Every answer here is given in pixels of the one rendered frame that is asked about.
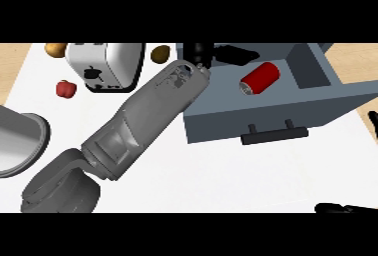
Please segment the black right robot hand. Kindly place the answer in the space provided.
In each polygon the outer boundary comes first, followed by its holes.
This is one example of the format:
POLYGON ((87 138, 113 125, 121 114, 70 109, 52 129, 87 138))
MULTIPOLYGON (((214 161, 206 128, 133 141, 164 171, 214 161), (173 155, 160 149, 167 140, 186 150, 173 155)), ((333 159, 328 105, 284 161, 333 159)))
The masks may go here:
POLYGON ((367 208, 361 206, 346 205, 334 203, 318 203, 315 206, 316 213, 364 213, 364 214, 378 214, 378 209, 367 208))

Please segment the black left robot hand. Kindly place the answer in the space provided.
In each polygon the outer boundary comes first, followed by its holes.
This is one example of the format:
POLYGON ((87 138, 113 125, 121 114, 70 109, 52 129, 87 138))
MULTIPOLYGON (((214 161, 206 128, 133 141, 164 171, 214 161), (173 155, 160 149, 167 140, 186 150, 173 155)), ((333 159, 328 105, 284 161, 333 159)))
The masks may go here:
POLYGON ((245 50, 232 45, 214 46, 213 43, 185 43, 183 59, 195 66, 212 68, 212 62, 219 61, 237 66, 247 65, 260 58, 256 51, 245 50))

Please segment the grey-blue open drawer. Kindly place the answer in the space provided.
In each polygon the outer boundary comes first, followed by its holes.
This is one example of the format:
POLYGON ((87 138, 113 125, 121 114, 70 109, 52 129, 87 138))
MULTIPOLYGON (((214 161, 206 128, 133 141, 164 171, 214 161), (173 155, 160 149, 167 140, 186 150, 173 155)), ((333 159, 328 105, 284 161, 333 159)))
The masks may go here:
POLYGON ((240 43, 260 58, 244 66, 213 63, 210 86, 188 109, 191 115, 247 110, 305 121, 328 114, 343 115, 378 98, 378 81, 344 84, 315 43, 240 43), (281 78, 259 95, 245 95, 241 78, 271 61, 281 78))

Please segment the red can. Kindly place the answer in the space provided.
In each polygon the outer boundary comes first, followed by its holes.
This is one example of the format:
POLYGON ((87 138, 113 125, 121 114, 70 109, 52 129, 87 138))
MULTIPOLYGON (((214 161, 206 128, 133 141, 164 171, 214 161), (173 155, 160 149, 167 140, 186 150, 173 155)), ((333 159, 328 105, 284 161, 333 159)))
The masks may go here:
POLYGON ((245 95, 260 94, 278 81, 281 71, 272 62, 265 62, 241 79, 240 88, 245 95))

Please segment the grey-blue drawer front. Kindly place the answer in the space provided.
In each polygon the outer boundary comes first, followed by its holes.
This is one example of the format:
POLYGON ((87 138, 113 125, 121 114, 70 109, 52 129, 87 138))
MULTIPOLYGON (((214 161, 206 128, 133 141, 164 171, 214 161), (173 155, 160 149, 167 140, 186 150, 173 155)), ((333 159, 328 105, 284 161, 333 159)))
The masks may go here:
POLYGON ((299 89, 293 82, 272 85, 259 95, 244 95, 232 85, 210 85, 183 120, 189 143, 240 137, 257 131, 319 127, 378 97, 378 81, 299 89))

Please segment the brown potato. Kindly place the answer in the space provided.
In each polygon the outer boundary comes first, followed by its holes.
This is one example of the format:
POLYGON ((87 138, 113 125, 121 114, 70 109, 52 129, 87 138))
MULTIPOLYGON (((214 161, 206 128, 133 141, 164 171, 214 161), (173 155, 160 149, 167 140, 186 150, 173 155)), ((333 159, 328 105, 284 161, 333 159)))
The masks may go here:
POLYGON ((151 52, 151 60, 157 64, 163 64, 167 62, 170 58, 170 46, 169 45, 160 45, 154 48, 151 52))
POLYGON ((45 51, 48 55, 54 58, 65 57, 65 49, 67 49, 67 43, 48 43, 45 46, 45 51))

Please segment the white toaster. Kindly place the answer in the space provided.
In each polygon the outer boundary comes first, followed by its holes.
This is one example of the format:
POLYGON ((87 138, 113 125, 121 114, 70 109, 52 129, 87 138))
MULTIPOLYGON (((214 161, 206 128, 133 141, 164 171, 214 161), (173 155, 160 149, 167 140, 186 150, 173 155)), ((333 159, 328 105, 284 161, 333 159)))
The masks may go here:
POLYGON ((70 43, 65 58, 93 93, 130 93, 139 82, 145 43, 70 43))

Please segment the black object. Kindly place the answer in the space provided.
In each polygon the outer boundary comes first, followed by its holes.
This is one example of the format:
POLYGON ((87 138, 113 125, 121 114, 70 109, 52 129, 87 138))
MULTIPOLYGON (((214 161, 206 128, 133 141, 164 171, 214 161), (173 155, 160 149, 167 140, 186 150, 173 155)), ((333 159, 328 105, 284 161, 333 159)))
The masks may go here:
POLYGON ((370 120, 371 120, 371 122, 374 124, 375 134, 377 134, 377 137, 378 137, 378 112, 370 111, 368 112, 368 117, 370 117, 370 120))

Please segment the red bell pepper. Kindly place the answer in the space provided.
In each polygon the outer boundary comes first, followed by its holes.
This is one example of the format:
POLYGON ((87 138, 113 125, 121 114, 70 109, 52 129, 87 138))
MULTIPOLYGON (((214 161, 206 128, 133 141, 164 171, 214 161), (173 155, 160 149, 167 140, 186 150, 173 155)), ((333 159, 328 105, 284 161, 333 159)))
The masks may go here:
POLYGON ((62 98, 73 98, 77 92, 77 85, 67 80, 58 82, 56 95, 62 98))

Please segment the grey round pot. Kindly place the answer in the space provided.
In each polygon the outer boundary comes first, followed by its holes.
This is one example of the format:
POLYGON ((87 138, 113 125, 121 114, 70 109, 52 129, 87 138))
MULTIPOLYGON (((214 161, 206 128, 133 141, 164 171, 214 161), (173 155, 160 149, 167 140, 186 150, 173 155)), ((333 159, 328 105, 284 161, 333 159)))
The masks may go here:
POLYGON ((48 120, 0 105, 0 178, 23 173, 39 160, 51 140, 48 120))

